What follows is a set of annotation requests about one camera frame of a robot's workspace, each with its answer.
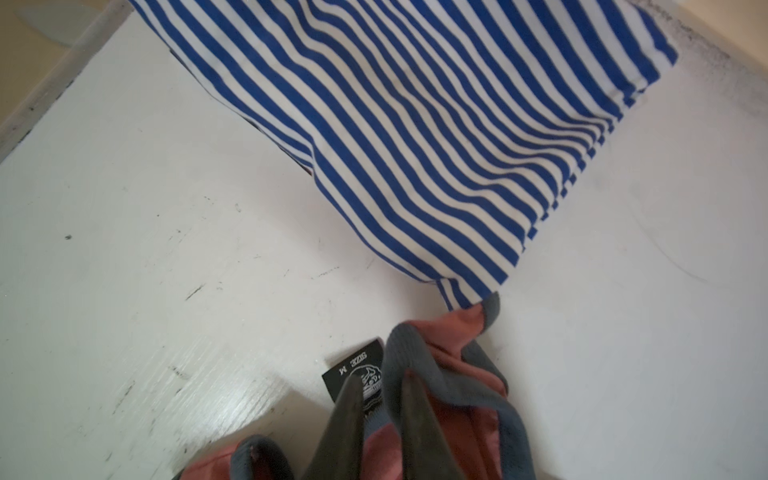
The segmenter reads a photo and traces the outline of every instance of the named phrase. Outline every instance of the black label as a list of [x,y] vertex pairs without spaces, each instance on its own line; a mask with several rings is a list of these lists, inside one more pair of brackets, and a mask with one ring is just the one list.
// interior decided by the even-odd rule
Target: black label
[[384,348],[381,340],[376,339],[323,373],[331,399],[336,401],[348,376],[357,375],[362,379],[363,413],[372,412],[382,402],[383,359]]

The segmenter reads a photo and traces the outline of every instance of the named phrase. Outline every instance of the striped shirt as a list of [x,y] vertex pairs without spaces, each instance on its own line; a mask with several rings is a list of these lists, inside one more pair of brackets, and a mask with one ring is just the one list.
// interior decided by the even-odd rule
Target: striped shirt
[[131,0],[449,309],[504,282],[677,53],[625,0]]

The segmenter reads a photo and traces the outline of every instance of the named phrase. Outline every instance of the striped fabric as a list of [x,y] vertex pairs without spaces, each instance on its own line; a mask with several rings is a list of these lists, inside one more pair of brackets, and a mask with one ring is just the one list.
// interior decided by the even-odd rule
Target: striped fabric
[[312,172],[362,241],[450,309],[677,59],[624,0],[131,0],[216,99]]

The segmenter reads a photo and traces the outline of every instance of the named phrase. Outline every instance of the yellow surface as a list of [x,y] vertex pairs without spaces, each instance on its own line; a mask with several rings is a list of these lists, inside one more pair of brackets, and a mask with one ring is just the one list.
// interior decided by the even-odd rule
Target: yellow surface
[[[69,50],[27,26],[17,8],[43,3],[40,0],[0,1],[0,124],[24,101]],[[108,0],[83,0],[104,11]]]
[[680,13],[728,53],[768,74],[768,0],[688,0]]

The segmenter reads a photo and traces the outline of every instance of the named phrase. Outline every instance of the white tabletop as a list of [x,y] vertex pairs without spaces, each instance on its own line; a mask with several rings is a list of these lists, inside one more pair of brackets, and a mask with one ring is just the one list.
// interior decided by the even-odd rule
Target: white tabletop
[[[681,53],[482,339],[563,480],[768,472],[768,87]],[[170,479],[242,428],[301,472],[328,363],[444,308],[132,15],[0,164],[0,478]]]

